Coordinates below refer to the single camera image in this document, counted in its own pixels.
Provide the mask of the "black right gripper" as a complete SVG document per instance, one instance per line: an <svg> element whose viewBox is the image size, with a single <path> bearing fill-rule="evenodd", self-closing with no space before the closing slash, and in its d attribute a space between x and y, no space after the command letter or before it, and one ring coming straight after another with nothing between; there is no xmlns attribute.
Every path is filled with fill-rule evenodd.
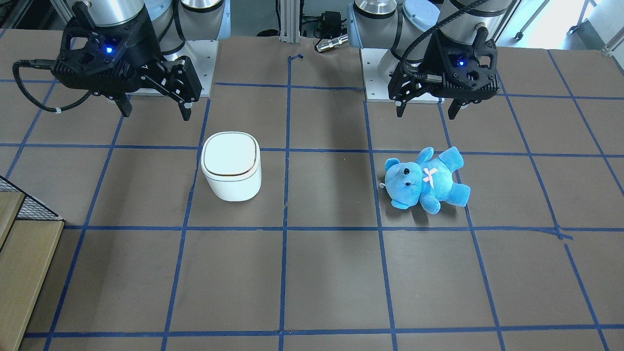
<svg viewBox="0 0 624 351"><path fill-rule="evenodd" d="M192 59L165 61L146 7L73 7L51 72L65 87L115 98L124 118L132 113L125 93L158 91L178 103L183 120L200 99Z"/></svg>

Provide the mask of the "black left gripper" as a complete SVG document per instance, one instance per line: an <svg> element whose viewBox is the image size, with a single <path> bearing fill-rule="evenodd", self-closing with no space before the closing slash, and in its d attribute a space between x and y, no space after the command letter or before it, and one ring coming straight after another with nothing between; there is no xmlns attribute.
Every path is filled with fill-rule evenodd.
<svg viewBox="0 0 624 351"><path fill-rule="evenodd" d="M448 107L450 120L466 106L466 100L486 100L497 94L497 47L488 36L488 29L481 26L473 42L466 44L437 30L417 69L410 69L403 61L397 63L388 84L397 117L403 117L410 100L427 91L435 97L453 99Z"/></svg>

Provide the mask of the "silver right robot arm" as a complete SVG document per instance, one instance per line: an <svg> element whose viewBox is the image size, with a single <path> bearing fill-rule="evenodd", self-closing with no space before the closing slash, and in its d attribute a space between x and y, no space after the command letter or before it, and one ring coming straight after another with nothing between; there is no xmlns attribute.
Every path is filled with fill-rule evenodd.
<svg viewBox="0 0 624 351"><path fill-rule="evenodd" d="M183 120L201 93L197 60L183 49L231 33L227 0L76 0L51 72L65 87L109 98L145 88L178 104Z"/></svg>

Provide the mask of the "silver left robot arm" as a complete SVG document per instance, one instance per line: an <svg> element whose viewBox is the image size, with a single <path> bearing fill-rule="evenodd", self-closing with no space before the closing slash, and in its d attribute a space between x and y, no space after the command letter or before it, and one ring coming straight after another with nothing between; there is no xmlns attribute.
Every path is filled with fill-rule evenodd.
<svg viewBox="0 0 624 351"><path fill-rule="evenodd" d="M402 117L408 102L430 94L450 99L448 118L499 93L493 31L510 0L355 0L348 9L353 47L386 49L393 63L388 98Z"/></svg>

